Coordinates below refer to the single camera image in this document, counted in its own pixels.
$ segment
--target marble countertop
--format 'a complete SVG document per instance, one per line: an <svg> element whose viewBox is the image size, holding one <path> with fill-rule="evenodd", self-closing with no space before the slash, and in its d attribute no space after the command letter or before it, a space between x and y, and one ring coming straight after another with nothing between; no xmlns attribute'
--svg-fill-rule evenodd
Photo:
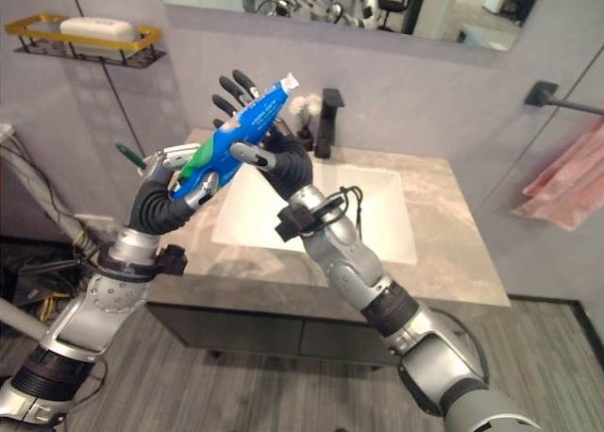
<svg viewBox="0 0 604 432"><path fill-rule="evenodd" d="M195 130L188 141L210 133ZM333 147L332 160L396 171L401 176L417 252L417 263L384 262L385 269L412 295L468 303L508 306L489 253L477 230L449 163L441 158ZM224 245L210 239L229 186L220 190L190 222L162 238L187 249L185 276L159 276L149 301L197 307L356 320L361 316L331 293L304 253Z"/></svg>

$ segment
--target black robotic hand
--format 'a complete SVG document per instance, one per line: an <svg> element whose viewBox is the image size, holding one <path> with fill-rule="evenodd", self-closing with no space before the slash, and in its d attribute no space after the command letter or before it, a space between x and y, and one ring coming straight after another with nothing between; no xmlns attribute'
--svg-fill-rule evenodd
<svg viewBox="0 0 604 432"><path fill-rule="evenodd" d="M254 82L241 71L233 71L233 78L236 83L221 76L219 83L240 106L249 104L260 95ZM220 95L214 94L212 102L228 117L237 111ZM219 127L223 121L214 119L213 123L215 127ZM230 154L239 161L256 166L279 196L286 201L302 187L312 183L310 157L281 118L275 120L260 147L238 141L231 145Z"/></svg>
<svg viewBox="0 0 604 432"><path fill-rule="evenodd" d="M169 150L158 151L144 171L143 182L126 220L130 229L154 236L174 231L186 224L218 191L218 174L208 173L195 190L173 200L169 185L174 167L167 162Z"/></svg>

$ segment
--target black faucet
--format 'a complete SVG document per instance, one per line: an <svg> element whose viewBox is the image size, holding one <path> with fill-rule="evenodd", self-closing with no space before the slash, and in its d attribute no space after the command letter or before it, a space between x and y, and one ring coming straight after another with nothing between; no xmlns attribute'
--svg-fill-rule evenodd
<svg viewBox="0 0 604 432"><path fill-rule="evenodd" d="M317 129L316 144L314 144L315 157L331 157L331 145L335 142L336 136L336 114L338 114L338 108L343 106L344 100L339 90L323 89L323 107Z"/></svg>

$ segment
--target mirror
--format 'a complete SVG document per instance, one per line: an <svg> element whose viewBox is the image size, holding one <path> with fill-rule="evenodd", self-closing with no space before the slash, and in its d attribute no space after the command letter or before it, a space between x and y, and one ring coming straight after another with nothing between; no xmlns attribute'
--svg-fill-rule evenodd
<svg viewBox="0 0 604 432"><path fill-rule="evenodd" d="M536 0L163 0L509 50Z"/></svg>

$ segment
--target pink towel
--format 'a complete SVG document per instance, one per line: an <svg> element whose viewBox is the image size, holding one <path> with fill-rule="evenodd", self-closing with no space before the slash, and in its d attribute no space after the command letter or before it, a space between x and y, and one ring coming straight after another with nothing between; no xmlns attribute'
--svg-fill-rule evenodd
<svg viewBox="0 0 604 432"><path fill-rule="evenodd" d="M604 207L604 120L580 137L522 193L530 197L512 211L572 231Z"/></svg>

